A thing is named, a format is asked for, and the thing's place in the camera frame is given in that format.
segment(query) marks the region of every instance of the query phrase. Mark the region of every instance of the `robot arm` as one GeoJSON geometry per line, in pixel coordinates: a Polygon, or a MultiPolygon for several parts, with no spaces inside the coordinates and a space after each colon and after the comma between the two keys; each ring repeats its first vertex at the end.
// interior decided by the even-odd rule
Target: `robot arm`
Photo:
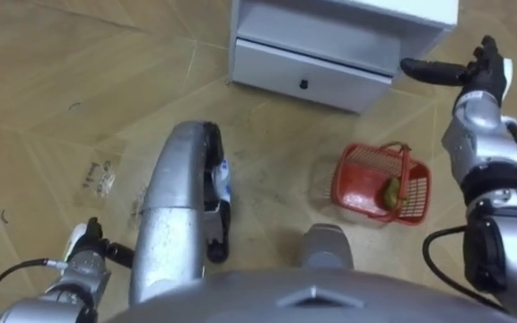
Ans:
{"type": "MultiPolygon", "coordinates": [[[[42,266],[61,270],[61,276],[39,297],[16,302],[0,318],[4,323],[94,323],[97,306],[110,278],[106,258],[131,267],[133,251],[103,239],[96,218],[77,227],[65,261],[45,260],[42,266]]],[[[0,281],[7,274],[0,276],[0,281]]]]}
{"type": "Polygon", "coordinates": [[[405,59],[401,67],[425,83],[462,86],[443,146],[468,208],[465,276],[517,316],[517,120],[501,113],[512,61],[492,38],[482,45],[468,66],[405,59]]]}

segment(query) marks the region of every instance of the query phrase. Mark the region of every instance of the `red plastic basket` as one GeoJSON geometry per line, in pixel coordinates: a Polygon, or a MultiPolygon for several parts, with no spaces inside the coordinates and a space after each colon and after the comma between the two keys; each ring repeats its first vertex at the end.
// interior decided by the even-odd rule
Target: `red plastic basket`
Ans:
{"type": "Polygon", "coordinates": [[[330,198],[334,205],[376,221],[418,225],[428,211],[430,182],[430,170],[410,159],[406,144],[351,144],[335,171],[330,198]],[[400,190],[396,206],[388,209],[382,197],[392,178],[400,179],[400,190]]]}

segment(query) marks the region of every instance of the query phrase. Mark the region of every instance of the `green fruit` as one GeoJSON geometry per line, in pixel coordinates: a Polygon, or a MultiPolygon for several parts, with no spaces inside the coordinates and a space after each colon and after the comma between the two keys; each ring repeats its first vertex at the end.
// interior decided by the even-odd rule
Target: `green fruit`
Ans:
{"type": "Polygon", "coordinates": [[[400,179],[392,178],[389,180],[386,189],[384,190],[383,202],[389,210],[396,208],[396,203],[399,201],[400,179]]]}

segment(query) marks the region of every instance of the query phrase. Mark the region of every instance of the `tiled floor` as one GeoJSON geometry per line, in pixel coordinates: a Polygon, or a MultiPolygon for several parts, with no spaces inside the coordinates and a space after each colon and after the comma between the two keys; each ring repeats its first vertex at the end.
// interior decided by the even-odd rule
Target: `tiled floor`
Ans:
{"type": "MultiPolygon", "coordinates": [[[[462,0],[460,26],[430,58],[466,62],[490,33],[514,59],[504,111],[517,117],[517,0],[462,0]]],[[[224,84],[229,0],[0,0],[0,272],[20,259],[60,257],[71,228],[99,216],[112,240],[132,244],[136,209],[172,126],[209,119],[232,161],[232,256],[211,270],[290,266],[312,223],[342,225],[360,270],[447,290],[420,256],[430,231],[463,223],[464,206],[440,145],[453,89],[402,80],[357,117],[224,84]],[[382,230],[319,213],[310,199],[353,141],[408,142],[434,174],[432,207],[417,228],[382,230]],[[110,164],[104,195],[82,186],[93,162],[110,164]]],[[[460,239],[434,248],[460,277],[460,239]]],[[[127,302],[114,271],[106,319],[127,302]]],[[[53,273],[30,270],[0,289],[0,309],[41,292],[53,273]]]]}

